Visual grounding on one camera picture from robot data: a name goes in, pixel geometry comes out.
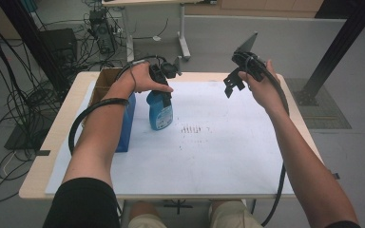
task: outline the bottle label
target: bottle label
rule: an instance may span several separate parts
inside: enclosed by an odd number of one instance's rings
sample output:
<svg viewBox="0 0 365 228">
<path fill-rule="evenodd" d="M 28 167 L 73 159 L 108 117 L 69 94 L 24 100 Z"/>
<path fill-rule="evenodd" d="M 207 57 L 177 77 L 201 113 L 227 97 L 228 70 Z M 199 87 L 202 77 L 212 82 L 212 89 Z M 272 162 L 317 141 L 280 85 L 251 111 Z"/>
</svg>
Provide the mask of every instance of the bottle label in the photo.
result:
<svg viewBox="0 0 365 228">
<path fill-rule="evenodd" d="M 165 128 L 168 125 L 170 125 L 172 121 L 173 121 L 173 109 L 170 105 L 168 107 L 163 108 L 162 111 L 157 116 L 156 127 L 158 129 Z"/>
</svg>

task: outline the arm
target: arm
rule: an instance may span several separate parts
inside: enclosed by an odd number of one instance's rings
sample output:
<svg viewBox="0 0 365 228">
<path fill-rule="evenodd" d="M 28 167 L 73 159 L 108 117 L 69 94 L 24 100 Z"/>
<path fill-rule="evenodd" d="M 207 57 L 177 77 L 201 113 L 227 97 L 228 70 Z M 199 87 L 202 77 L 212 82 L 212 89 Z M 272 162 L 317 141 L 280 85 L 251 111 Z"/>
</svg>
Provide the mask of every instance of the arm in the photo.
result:
<svg viewBox="0 0 365 228">
<path fill-rule="evenodd" d="M 267 62 L 267 69 L 277 78 L 271 61 Z M 264 78 L 259 83 L 245 72 L 239 75 L 272 121 L 287 175 L 310 225 L 326 227 L 341 220 L 357 223 L 346 194 L 302 138 L 269 80 Z"/>
<path fill-rule="evenodd" d="M 104 99 L 128 99 L 134 91 L 173 90 L 170 86 L 153 82 L 148 68 L 149 63 L 142 63 L 127 70 L 111 86 Z M 83 177 L 101 180 L 112 186 L 110 168 L 121 135 L 124 111 L 123 105 L 112 104 L 99 107 L 88 116 L 63 182 Z"/>
</svg>

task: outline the black pole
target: black pole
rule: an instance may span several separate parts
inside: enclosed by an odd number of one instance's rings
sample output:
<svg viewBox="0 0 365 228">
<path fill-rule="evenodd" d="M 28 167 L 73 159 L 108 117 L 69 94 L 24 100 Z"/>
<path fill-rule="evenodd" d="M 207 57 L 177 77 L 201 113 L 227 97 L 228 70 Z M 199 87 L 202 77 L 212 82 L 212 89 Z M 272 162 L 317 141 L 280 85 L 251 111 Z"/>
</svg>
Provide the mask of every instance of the black pole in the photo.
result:
<svg viewBox="0 0 365 228">
<path fill-rule="evenodd" d="M 58 99 L 62 102 L 70 89 L 70 82 L 55 63 L 52 54 L 41 39 L 40 31 L 23 7 L 21 0 L 0 0 L 0 7 L 28 46 L 31 55 L 46 73 L 57 92 Z"/>
<path fill-rule="evenodd" d="M 316 95 L 319 90 L 364 28 L 365 0 L 359 1 L 304 88 L 295 92 L 299 105 L 317 105 Z"/>
</svg>

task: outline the gray floor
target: gray floor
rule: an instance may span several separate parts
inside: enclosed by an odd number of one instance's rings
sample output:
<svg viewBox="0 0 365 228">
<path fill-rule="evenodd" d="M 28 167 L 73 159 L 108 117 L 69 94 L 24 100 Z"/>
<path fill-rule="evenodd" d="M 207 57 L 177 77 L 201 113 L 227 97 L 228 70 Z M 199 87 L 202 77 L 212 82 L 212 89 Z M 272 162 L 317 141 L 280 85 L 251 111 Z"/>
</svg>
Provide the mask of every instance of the gray floor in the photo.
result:
<svg viewBox="0 0 365 228">
<path fill-rule="evenodd" d="M 59 8 L 53 2 L 64 6 Z M 81 19 L 81 10 L 88 12 L 88 8 L 80 1 L 42 1 L 38 12 L 43 21 L 48 23 Z M 343 23 L 344 21 L 321 19 L 189 16 L 186 18 L 186 39 L 192 57 L 188 62 L 182 63 L 182 68 L 184 71 L 231 71 L 235 68 L 230 61 L 232 51 L 256 30 L 259 38 L 254 45 L 254 52 L 264 59 L 271 58 L 276 71 L 286 78 L 309 78 Z M 173 28 L 177 25 L 177 20 L 169 20 L 161 42 L 136 41 L 136 55 L 139 57 L 156 53 L 167 59 L 181 55 L 178 40 L 174 37 L 176 30 Z M 139 22 L 135 35 L 154 35 L 153 30 L 157 34 L 163 26 L 164 20 L 154 24 Z M 38 66 L 32 64 L 38 75 Z M 18 70 L 15 72 L 20 71 L 20 67 L 14 62 L 13 67 Z M 28 87 L 22 72 L 17 73 L 16 77 L 22 87 Z M 365 29 L 336 67 L 325 87 L 352 129 L 319 129 L 311 130 L 311 134 L 327 167 L 341 176 L 339 182 L 354 204 L 361 225 L 365 227 Z M 8 90 L 0 77 L 0 118 L 8 111 L 5 107 L 7 96 Z M 13 121 L 1 124 L 0 161 L 9 153 L 3 144 L 13 127 Z M 7 169 L 10 170 L 15 165 L 15 162 L 10 162 Z M 0 187 L 0 199 L 18 191 L 22 180 L 5 182 Z M 44 221 L 49 204 L 49 201 L 24 200 L 18 197 L 0 202 L 0 227 L 39 227 Z M 194 209 L 182 209 L 180 215 L 176 215 L 176 209 L 163 208 L 162 201 L 156 204 L 170 227 L 207 226 L 208 201 L 188 201 L 188 204 L 194 205 Z M 255 217 L 263 221 L 271 205 L 271 200 L 259 200 Z M 283 199 L 269 226 L 307 227 L 308 223 L 296 199 Z"/>
</svg>

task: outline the cardboard box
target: cardboard box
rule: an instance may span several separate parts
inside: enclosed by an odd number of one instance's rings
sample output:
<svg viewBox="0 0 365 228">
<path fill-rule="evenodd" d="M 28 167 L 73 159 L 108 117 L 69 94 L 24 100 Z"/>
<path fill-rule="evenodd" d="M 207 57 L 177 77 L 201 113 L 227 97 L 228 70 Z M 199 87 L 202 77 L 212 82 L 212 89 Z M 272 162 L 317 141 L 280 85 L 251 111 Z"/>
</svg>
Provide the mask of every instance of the cardboard box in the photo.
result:
<svg viewBox="0 0 365 228">
<path fill-rule="evenodd" d="M 96 104 L 100 102 L 103 97 L 109 91 L 111 85 L 115 82 L 115 78 L 119 72 L 121 72 L 121 68 L 104 68 L 99 74 L 99 78 L 96 81 L 96 85 L 93 88 L 93 92 L 90 98 L 90 104 Z M 118 142 L 117 149 L 115 152 L 127 152 L 129 147 L 129 139 L 131 135 L 133 115 L 135 112 L 135 93 L 132 93 L 129 97 L 129 105 L 125 108 L 123 126 L 121 129 L 121 137 Z"/>
</svg>

